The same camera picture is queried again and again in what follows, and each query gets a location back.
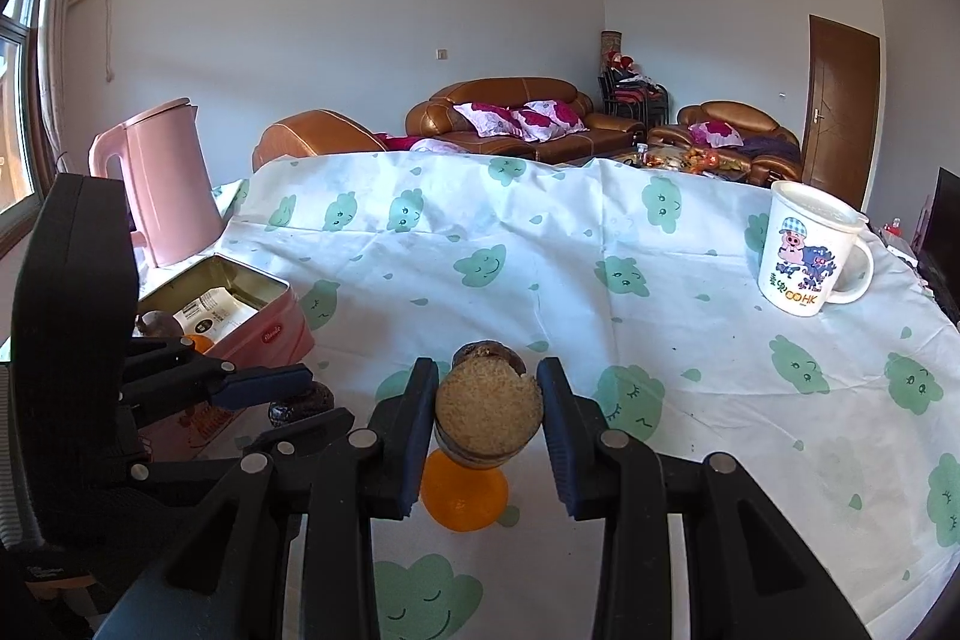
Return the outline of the orange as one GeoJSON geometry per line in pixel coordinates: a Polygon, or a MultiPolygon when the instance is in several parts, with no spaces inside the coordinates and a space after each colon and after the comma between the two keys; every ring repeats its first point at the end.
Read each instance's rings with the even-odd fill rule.
{"type": "Polygon", "coordinates": [[[471,470],[434,450],[421,476],[420,500],[438,525],[471,533],[493,525],[503,515],[508,507],[508,481],[498,468],[471,470]]]}

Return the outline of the purple avocado in tin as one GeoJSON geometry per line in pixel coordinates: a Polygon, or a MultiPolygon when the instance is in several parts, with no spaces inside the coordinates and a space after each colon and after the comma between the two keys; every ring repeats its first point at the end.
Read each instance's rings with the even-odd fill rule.
{"type": "Polygon", "coordinates": [[[146,310],[137,315],[135,330],[140,336],[151,339],[181,339],[184,328],[174,315],[164,310],[146,310]]]}

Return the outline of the paper leaflet in tin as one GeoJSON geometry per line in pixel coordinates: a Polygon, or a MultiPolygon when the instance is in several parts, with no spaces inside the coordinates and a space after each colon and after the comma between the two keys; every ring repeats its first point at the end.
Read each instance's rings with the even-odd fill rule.
{"type": "Polygon", "coordinates": [[[192,339],[200,351],[208,351],[256,315],[252,305],[220,286],[187,302],[174,317],[184,328],[184,335],[192,339]]]}

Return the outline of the pink metal tin box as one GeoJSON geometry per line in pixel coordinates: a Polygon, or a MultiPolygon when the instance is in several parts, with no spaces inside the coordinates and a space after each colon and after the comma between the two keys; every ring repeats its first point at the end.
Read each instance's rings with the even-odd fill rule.
{"type": "MultiPolygon", "coordinates": [[[[140,310],[171,315],[199,353],[239,369],[296,364],[314,347],[291,284],[223,255],[190,263],[145,294],[140,310]]],[[[156,461],[189,461],[241,416],[204,401],[148,425],[142,437],[156,461]]]]}

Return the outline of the dark round mangosteen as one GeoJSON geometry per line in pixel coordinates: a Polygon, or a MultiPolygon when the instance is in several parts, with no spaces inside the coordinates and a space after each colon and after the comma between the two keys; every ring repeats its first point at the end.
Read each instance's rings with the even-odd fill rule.
{"type": "Polygon", "coordinates": [[[311,381],[301,392],[268,404],[267,417],[272,427],[285,427],[335,408],[335,396],[329,386],[311,381]]]}

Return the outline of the white cloud-print tablecloth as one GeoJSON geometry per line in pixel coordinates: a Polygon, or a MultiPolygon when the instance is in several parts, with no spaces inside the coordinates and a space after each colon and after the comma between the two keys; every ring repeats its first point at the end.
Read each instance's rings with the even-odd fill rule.
{"type": "Polygon", "coordinates": [[[422,357],[556,357],[654,450],[734,455],[877,638],[958,560],[958,331],[872,242],[866,296],[810,319],[758,289],[770,193],[599,159],[278,159],[220,185],[225,257],[293,287],[308,365],[366,420],[422,357]]]}

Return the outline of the white cartoon mug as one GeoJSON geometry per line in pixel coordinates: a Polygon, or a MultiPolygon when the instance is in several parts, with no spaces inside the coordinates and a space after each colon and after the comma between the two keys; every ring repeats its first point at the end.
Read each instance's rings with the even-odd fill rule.
{"type": "Polygon", "coordinates": [[[800,182],[771,185],[758,289],[782,312],[813,317],[827,304],[859,301],[874,279],[861,211],[800,182]]]}

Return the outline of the pink floral cushion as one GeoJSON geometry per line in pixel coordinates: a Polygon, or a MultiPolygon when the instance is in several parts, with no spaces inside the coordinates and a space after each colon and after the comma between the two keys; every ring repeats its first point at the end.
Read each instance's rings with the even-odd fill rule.
{"type": "Polygon", "coordinates": [[[555,99],[530,101],[514,109],[517,119],[526,132],[524,142],[546,143],[569,135],[586,133],[587,127],[576,110],[567,103],[555,99]]]}
{"type": "Polygon", "coordinates": [[[469,122],[480,138],[511,136],[523,142],[526,132],[516,113],[507,107],[485,103],[455,104],[455,112],[469,122]]]}

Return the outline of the pink cushion on small sofa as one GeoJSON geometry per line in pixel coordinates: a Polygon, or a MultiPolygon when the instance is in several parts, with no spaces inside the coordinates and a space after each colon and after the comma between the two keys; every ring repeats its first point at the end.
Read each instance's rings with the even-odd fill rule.
{"type": "Polygon", "coordinates": [[[743,138],[736,127],[724,120],[701,120],[688,127],[693,145],[702,148],[742,148],[743,138]]]}

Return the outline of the small brown leather sofa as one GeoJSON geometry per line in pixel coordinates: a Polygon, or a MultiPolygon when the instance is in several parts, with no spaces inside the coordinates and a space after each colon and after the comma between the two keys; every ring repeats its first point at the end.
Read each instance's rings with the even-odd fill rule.
{"type": "Polygon", "coordinates": [[[797,136],[748,104],[709,101],[686,106],[672,125],[652,128],[646,143],[680,149],[683,169],[769,187],[799,182],[804,158],[797,136]]]}

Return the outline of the long brown leather sofa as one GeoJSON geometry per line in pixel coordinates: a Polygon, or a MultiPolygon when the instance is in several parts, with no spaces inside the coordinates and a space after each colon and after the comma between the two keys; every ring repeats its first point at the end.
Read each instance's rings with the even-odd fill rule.
{"type": "Polygon", "coordinates": [[[454,83],[412,107],[405,131],[467,152],[516,154],[545,164],[633,151],[646,138],[641,120],[599,112],[584,92],[555,78],[454,83]]]}

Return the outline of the stacked dark chairs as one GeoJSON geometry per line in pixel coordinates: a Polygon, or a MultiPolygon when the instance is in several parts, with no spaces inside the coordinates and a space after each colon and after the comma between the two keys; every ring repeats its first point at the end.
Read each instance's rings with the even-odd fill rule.
{"type": "Polygon", "coordinates": [[[647,127],[669,122],[669,91],[642,74],[628,55],[609,52],[604,57],[599,86],[608,115],[640,120],[647,127]]]}

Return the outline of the black television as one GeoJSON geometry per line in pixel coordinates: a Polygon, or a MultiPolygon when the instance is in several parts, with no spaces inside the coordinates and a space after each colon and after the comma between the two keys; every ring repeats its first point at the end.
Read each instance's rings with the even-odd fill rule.
{"type": "Polygon", "coordinates": [[[942,307],[958,308],[960,283],[960,179],[940,167],[923,240],[919,269],[942,307]]]}

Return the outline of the brown wooden door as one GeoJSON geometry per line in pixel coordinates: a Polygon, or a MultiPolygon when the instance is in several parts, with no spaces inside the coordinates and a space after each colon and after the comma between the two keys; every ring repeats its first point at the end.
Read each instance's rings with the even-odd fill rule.
{"type": "Polygon", "coordinates": [[[809,32],[802,182],[861,208],[874,159],[882,42],[820,16],[812,16],[809,32]]]}

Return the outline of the window frame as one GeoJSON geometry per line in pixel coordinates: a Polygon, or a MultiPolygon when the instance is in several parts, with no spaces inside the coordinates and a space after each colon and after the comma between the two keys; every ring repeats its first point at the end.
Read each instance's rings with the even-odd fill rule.
{"type": "Polygon", "coordinates": [[[2,257],[36,223],[55,164],[39,91],[41,0],[2,3],[2,257]]]}

